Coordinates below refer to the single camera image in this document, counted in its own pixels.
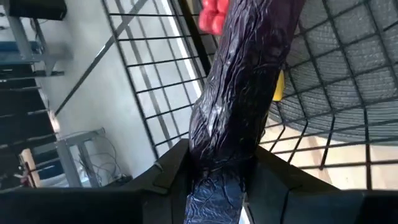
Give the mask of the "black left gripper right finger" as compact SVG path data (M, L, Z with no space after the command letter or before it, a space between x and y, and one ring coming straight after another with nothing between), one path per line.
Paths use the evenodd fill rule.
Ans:
M315 194L337 188L259 146L249 173L248 209L254 224L280 224L289 193Z

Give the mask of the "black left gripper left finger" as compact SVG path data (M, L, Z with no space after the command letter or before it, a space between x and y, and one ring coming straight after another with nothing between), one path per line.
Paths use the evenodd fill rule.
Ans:
M182 224L191 188L188 140L182 139L148 170L123 185L132 192L139 224Z

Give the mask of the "dark purple eggplant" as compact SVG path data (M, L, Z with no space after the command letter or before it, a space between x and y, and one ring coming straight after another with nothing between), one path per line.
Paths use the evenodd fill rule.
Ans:
M254 155L305 0L233 0L189 127L183 224L238 224Z

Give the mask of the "orange yellow mango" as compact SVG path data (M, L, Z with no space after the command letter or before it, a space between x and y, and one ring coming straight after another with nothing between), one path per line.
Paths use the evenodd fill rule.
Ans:
M283 92L284 92L284 87L285 87L285 82L284 82L284 71L281 70L279 73L277 85L275 88L274 96L273 96L273 101L280 101L283 97Z

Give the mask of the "red bell pepper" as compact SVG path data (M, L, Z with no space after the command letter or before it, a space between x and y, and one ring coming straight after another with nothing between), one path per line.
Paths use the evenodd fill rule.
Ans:
M221 35L229 9L229 0L201 0L203 9L198 16L200 30L212 35Z

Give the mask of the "round grey woven placemat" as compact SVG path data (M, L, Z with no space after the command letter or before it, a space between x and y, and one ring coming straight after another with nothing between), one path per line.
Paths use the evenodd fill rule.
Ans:
M398 146L398 0L306 0L269 116L335 141Z

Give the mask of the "black box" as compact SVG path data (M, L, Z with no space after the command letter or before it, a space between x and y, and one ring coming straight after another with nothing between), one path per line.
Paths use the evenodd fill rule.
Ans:
M62 21L67 14L65 0L4 0L8 15Z

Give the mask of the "grey metal desk frame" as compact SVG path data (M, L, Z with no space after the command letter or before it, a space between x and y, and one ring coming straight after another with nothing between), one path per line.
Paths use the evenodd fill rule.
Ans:
M86 142L95 138L104 137L105 129L100 128L94 131L79 131L61 137L60 140L37 146L33 148L33 155L40 155L46 152L57 152L57 159L60 161L66 180L71 187L83 187L78 173L77 165L80 164L88 176L91 187L99 187L100 182L88 153Z

